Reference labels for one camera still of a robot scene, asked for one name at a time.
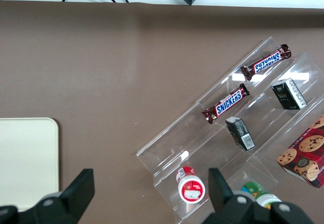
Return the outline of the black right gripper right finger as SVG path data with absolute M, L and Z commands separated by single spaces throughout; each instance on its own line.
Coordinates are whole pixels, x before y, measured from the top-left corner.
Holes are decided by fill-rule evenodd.
M 246 194 L 234 194 L 218 168 L 209 168 L 208 188 L 215 212 L 204 223 L 313 223 L 293 203 L 277 202 L 267 209 Z

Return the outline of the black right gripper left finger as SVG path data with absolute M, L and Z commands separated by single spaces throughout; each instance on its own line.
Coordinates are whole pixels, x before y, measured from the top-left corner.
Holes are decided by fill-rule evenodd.
M 26 211 L 2 206 L 1 223 L 78 223 L 94 195 L 94 171 L 83 169 L 64 191 L 44 196 Z

